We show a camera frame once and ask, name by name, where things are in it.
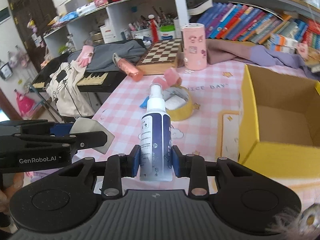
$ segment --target table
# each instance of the table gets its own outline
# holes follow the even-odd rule
[[[239,103],[241,83],[245,64],[226,61],[208,65],[204,70],[193,72],[179,68],[182,86],[189,89],[194,103],[199,105],[192,116],[181,122],[172,122],[172,145],[177,145],[185,154],[201,155],[206,161],[216,161],[219,156],[237,160]],[[305,77],[301,69],[286,66],[273,66],[269,69],[289,75]],[[135,144],[140,144],[140,122],[146,113],[139,108],[149,86],[156,76],[144,76],[134,82],[127,76],[101,106],[93,119],[100,122],[115,139],[107,154],[102,155],[93,149],[81,150],[77,156],[92,156],[96,161],[104,161],[118,153],[129,154]],[[276,179],[291,187],[299,195],[303,208],[307,208],[320,195],[319,180]],[[210,193],[217,191],[214,178],[209,177]],[[188,192],[188,178],[174,177],[172,182],[142,182],[139,173],[136,178],[122,178],[124,191],[131,189],[185,189]]]

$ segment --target pink cylindrical container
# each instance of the pink cylindrical container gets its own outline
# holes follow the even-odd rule
[[[184,65],[191,70],[202,70],[207,67],[207,49],[205,29],[201,23],[189,23],[182,28],[184,45]]]

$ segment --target yellow box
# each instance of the yellow box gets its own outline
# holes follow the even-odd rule
[[[247,65],[239,163],[272,178],[320,177],[320,83]]]

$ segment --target pink checkered tablecloth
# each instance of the pink checkered tablecloth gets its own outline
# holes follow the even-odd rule
[[[178,69],[182,78],[182,86],[189,89],[193,103],[200,105],[199,110],[194,110],[189,119],[172,122],[172,144],[177,145],[183,154],[199,154],[207,161],[216,161],[217,138],[221,134],[218,127],[220,114],[222,111],[230,113],[239,111],[244,66],[242,62],[231,60],[208,65],[206,69],[197,72],[185,68]],[[268,69],[305,77],[301,69],[296,70],[286,66],[273,66]],[[115,135],[107,154],[102,155],[93,149],[87,149],[78,152],[79,158],[93,156],[96,161],[104,161],[114,154],[129,154],[135,144],[140,144],[140,122],[146,110],[139,106],[148,96],[149,86],[155,77],[144,76],[140,82],[134,82],[127,76],[121,82],[93,117]],[[172,182],[140,182],[139,174],[136,178],[122,179],[124,190],[127,188],[182,188],[187,191],[188,182],[188,178],[177,179],[176,177]],[[295,185],[292,181],[286,181],[285,184]],[[210,177],[209,186],[211,193],[216,192],[213,178]],[[314,201],[320,189],[313,193],[308,190],[308,196],[306,196],[304,187],[302,191],[297,190],[296,192],[307,205]]]

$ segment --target pink sponge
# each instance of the pink sponge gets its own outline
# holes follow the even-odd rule
[[[162,90],[166,90],[166,89],[168,89],[170,86],[168,85],[168,83],[165,81],[165,80],[163,80],[162,78],[160,78],[160,77],[156,77],[153,81],[152,81],[152,83],[154,84],[154,83],[158,83],[158,84],[160,84],[161,86],[162,86]]]
[[[182,79],[175,68],[169,68],[164,72],[164,78],[167,81],[169,87],[173,85],[181,85]]]

